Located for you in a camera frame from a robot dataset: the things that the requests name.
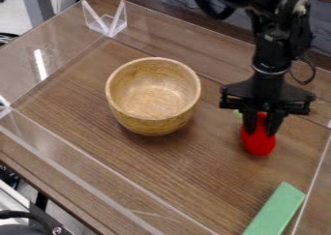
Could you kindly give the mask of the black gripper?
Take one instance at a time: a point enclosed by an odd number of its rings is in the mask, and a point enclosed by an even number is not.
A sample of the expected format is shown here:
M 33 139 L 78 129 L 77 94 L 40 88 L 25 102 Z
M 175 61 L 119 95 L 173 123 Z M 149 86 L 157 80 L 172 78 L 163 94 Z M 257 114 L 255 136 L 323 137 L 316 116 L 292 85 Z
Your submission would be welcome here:
M 221 88 L 220 108 L 243 109 L 248 134 L 256 130 L 257 111 L 268 112 L 267 134 L 273 136 L 287 114 L 309 114 L 313 100 L 313 93 L 291 85 L 283 74 L 253 73 L 247 80 Z

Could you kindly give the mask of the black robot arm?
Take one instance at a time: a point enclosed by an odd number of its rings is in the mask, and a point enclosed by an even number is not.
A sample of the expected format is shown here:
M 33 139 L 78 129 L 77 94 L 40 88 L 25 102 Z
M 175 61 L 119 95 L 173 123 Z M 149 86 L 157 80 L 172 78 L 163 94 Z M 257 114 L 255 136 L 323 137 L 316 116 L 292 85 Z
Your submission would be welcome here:
M 239 110 L 248 133 L 257 128 L 257 114 L 265 113 L 264 129 L 267 135 L 275 135 L 287 115 L 307 115 L 315 100 L 312 92 L 284 79 L 292 62 L 311 47 L 309 0 L 220 1 L 245 10 L 255 35 L 253 73 L 223 87 L 220 107 Z

